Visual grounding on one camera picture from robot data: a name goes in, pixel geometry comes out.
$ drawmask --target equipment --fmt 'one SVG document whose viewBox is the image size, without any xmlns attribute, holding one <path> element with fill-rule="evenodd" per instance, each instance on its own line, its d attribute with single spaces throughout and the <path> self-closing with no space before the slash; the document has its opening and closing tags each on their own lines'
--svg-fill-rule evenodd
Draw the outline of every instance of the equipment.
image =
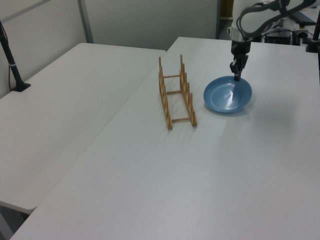
<svg viewBox="0 0 320 240">
<path fill-rule="evenodd" d="M 230 68 L 234 80 L 241 78 L 253 38 L 276 25 L 281 18 L 319 4 L 320 0 L 234 0 L 230 29 L 231 53 L 234 56 Z"/>
<path fill-rule="evenodd" d="M 8 60 L 9 67 L 11 68 L 11 71 L 12 71 L 13 76 L 15 78 L 16 87 L 14 87 L 12 90 L 16 91 L 16 92 L 22 92 L 25 89 L 27 89 L 28 87 L 30 87 L 31 85 L 29 83 L 23 82 L 21 79 L 16 62 L 14 60 L 14 57 L 13 57 L 11 50 L 10 50 L 10 47 L 9 47 L 9 42 L 8 42 L 8 38 L 6 35 L 6 31 L 5 31 L 1 21 L 0 21 L 0 42 L 1 42 L 4 54 L 6 56 L 6 59 Z"/>
<path fill-rule="evenodd" d="M 302 12 L 297 11 L 289 15 L 289 18 L 294 20 L 300 27 L 313 26 L 316 22 L 304 15 Z"/>
</svg>

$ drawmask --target wooden slat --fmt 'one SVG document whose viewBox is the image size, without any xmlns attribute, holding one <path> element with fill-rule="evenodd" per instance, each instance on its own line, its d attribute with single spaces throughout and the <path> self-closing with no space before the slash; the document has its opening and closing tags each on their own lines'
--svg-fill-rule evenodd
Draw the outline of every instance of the wooden slat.
<svg viewBox="0 0 320 240">
<path fill-rule="evenodd" d="M 190 117 L 172 119 L 172 123 L 185 122 L 185 121 L 190 121 Z"/>
<path fill-rule="evenodd" d="M 168 91 L 166 94 L 167 95 L 175 95 L 175 94 L 180 94 L 181 91 Z"/>
<path fill-rule="evenodd" d="M 170 79 L 170 78 L 179 78 L 180 75 L 171 75 L 171 76 L 163 76 L 165 79 Z"/>
</svg>

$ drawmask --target cable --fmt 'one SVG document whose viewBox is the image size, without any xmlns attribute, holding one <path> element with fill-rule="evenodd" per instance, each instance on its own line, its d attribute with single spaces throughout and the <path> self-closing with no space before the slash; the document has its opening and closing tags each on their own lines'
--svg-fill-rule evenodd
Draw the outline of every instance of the cable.
<svg viewBox="0 0 320 240">
<path fill-rule="evenodd" d="M 10 91 L 12 91 L 12 88 L 11 88 L 11 83 L 10 83 L 10 66 L 9 66 L 9 76 L 8 76 L 8 82 L 9 82 L 9 89 L 10 89 Z"/>
<path fill-rule="evenodd" d="M 7 33 L 6 33 L 6 30 L 5 30 L 4 26 L 2 25 L 1 21 L 0 21 L 0 26 L 1 26 L 2 31 L 4 32 L 5 40 L 8 42 Z"/>
<path fill-rule="evenodd" d="M 4 33 L 5 40 L 6 40 L 6 41 L 7 41 L 7 43 L 8 43 L 8 42 L 9 42 L 9 41 L 8 41 L 8 36 L 7 36 L 6 30 L 5 30 L 4 26 L 2 25 L 2 22 L 1 22 L 1 21 L 0 21 L 0 27 L 1 27 L 2 31 L 3 31 L 3 33 Z M 9 89 L 10 89 L 10 91 L 12 91 L 12 88 L 11 88 L 11 81 L 10 81 L 10 78 L 11 78 L 11 76 L 10 76 L 10 65 L 8 66 L 8 68 L 9 68 L 9 71 L 8 71 L 8 83 L 9 83 Z"/>
<path fill-rule="evenodd" d="M 281 32 L 290 32 L 290 33 L 292 33 L 292 34 L 294 33 L 294 31 L 286 30 L 286 29 L 284 29 L 284 30 L 274 30 L 274 31 L 269 31 L 269 32 L 263 34 L 262 37 L 268 36 L 268 35 L 270 35 L 270 34 L 281 33 Z"/>
</svg>

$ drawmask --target black cable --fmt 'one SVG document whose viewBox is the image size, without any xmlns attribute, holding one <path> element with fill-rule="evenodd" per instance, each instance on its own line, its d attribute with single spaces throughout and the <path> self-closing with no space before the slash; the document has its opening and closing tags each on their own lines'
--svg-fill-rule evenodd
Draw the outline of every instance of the black cable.
<svg viewBox="0 0 320 240">
<path fill-rule="evenodd" d="M 2 31 L 4 32 L 5 40 L 8 42 L 7 33 L 6 33 L 6 30 L 5 30 L 4 26 L 2 25 L 1 21 L 0 21 L 0 26 L 1 26 Z"/>
<path fill-rule="evenodd" d="M 291 30 L 286 30 L 286 29 L 284 29 L 284 30 L 274 30 L 274 31 L 269 31 L 269 32 L 267 32 L 267 33 L 265 33 L 265 34 L 263 34 L 262 35 L 262 37 L 265 37 L 265 36 L 268 36 L 268 35 L 270 35 L 270 34 L 276 34 L 276 33 L 281 33 L 281 32 L 290 32 L 290 33 L 294 33 L 294 31 L 291 31 Z"/>
<path fill-rule="evenodd" d="M 10 83 L 10 66 L 9 66 L 9 77 L 8 77 L 8 82 L 9 82 L 9 89 L 10 89 L 10 91 L 12 91 L 11 83 Z"/>
</svg>

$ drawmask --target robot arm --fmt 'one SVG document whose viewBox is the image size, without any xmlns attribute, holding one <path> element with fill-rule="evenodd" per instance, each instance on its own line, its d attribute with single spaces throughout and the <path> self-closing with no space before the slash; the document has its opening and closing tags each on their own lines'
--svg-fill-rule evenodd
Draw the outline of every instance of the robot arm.
<svg viewBox="0 0 320 240">
<path fill-rule="evenodd" d="M 233 23 L 230 37 L 231 52 L 234 55 L 230 64 L 234 79 L 239 81 L 245 68 L 251 40 L 271 28 L 281 18 L 289 16 L 319 0 L 234 0 Z"/>
</svg>

